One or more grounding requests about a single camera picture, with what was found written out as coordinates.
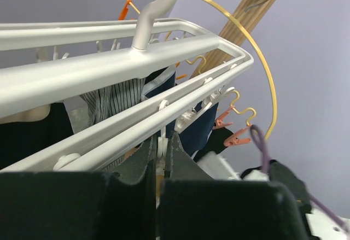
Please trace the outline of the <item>white clip hanger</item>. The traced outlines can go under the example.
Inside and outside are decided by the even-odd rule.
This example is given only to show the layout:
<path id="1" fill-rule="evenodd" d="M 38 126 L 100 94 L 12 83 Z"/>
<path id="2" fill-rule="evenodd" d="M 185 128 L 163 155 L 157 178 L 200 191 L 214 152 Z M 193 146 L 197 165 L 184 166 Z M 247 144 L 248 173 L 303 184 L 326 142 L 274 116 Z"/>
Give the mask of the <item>white clip hanger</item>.
<path id="1" fill-rule="evenodd" d="M 143 79 L 214 49 L 232 59 L 5 168 L 23 171 L 103 169 L 196 106 L 253 63 L 251 54 L 185 20 L 164 17 L 176 0 L 155 0 L 137 20 L 1 24 L 1 50 L 22 50 L 132 37 L 129 48 L 1 70 L 1 117 L 41 108 L 118 83 Z"/>

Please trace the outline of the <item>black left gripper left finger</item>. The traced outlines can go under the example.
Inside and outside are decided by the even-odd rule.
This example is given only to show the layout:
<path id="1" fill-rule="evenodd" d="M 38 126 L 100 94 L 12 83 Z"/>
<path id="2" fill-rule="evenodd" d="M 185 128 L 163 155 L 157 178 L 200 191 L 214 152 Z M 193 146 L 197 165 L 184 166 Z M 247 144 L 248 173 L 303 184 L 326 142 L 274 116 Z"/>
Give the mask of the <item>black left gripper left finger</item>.
<path id="1" fill-rule="evenodd" d="M 101 172 L 1 174 L 1 239 L 155 239 L 156 139 Z"/>

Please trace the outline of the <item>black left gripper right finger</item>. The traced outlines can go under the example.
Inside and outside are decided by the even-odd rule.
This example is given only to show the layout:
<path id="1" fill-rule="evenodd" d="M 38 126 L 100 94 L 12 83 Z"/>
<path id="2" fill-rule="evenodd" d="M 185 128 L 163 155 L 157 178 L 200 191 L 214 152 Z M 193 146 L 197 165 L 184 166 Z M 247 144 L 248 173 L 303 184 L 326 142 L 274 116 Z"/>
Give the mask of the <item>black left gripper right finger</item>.
<path id="1" fill-rule="evenodd" d="M 308 239 L 292 193 L 281 183 L 214 180 L 173 132 L 160 194 L 161 239 Z"/>

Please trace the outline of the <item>olive green underwear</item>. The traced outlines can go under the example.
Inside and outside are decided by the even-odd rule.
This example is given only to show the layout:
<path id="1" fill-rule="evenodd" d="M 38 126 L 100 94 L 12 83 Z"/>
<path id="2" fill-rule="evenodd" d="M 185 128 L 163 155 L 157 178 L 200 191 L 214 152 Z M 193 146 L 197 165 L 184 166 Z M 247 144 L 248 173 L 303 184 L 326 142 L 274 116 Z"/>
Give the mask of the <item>olive green underwear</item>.
<path id="1" fill-rule="evenodd" d="M 1 118 L 1 124 L 11 122 L 34 122 L 45 119 L 51 110 L 51 105 L 47 104 L 37 108 L 33 108 L 24 112 L 19 112 L 10 116 Z"/>

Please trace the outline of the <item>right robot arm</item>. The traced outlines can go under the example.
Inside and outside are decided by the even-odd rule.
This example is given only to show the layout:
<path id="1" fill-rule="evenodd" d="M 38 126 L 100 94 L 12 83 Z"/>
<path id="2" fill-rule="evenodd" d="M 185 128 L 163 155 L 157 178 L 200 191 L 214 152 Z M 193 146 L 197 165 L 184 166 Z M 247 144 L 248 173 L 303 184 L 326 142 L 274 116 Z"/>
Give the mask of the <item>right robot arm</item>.
<path id="1" fill-rule="evenodd" d="M 278 182 L 286 186 L 296 199 L 309 239 L 349 239 L 349 220 L 335 215 L 312 196 L 306 184 L 277 160 L 270 159 L 267 164 L 249 168 L 240 177 L 243 180 Z"/>

